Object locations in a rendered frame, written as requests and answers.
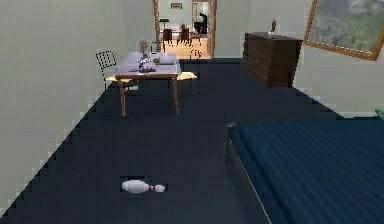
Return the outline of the yellow seat chair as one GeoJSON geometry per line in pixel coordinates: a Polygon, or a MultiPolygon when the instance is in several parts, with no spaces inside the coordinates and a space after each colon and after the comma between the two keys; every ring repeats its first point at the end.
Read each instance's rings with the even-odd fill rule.
{"type": "Polygon", "coordinates": [[[189,61],[192,64],[195,64],[197,67],[199,67],[201,58],[202,58],[202,52],[197,49],[192,49],[189,55],[189,59],[180,60],[181,73],[177,77],[179,81],[196,80],[197,92],[200,92],[200,80],[201,80],[200,71],[199,69],[196,69],[194,71],[186,71],[185,64],[187,61],[189,61]]]}

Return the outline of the wooden table with pale top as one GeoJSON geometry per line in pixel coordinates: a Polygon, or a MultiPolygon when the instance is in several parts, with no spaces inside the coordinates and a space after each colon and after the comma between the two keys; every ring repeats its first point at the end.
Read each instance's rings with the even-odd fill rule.
{"type": "Polygon", "coordinates": [[[178,75],[181,73],[179,60],[174,53],[157,52],[144,58],[140,52],[130,53],[118,66],[115,75],[118,83],[121,102],[121,115],[126,116],[126,95],[124,93],[122,79],[133,80],[170,80],[173,82],[173,99],[176,112],[179,112],[178,104],[178,75]],[[152,60],[160,58],[160,63],[152,60]]]}

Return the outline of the white bowling pin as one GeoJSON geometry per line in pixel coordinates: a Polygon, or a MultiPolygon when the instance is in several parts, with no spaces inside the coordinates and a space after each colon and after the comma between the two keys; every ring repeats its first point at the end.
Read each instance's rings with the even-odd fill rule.
{"type": "Polygon", "coordinates": [[[150,185],[142,180],[124,181],[121,187],[123,190],[133,194],[141,194],[147,191],[155,191],[157,193],[162,193],[166,190],[166,187],[164,185],[150,185]]]}

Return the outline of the dark brown chest of drawers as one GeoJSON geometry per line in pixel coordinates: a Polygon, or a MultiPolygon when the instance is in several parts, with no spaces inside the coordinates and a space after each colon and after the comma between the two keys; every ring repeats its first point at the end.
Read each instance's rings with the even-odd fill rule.
{"type": "Polygon", "coordinates": [[[246,33],[244,70],[267,88],[291,88],[302,40],[267,32],[246,33]]]}

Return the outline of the blue striped bed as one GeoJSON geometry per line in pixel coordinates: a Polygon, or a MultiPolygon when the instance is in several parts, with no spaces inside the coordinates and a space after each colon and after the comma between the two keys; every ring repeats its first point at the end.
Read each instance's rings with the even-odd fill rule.
{"type": "Polygon", "coordinates": [[[231,122],[257,224],[384,224],[384,120],[231,122]]]}

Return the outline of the wooden framed landscape painting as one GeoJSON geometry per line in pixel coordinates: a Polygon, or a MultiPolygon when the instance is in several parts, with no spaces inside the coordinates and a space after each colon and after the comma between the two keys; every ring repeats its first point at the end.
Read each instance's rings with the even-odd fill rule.
{"type": "Polygon", "coordinates": [[[312,0],[303,41],[376,61],[384,45],[384,0],[312,0]]]}

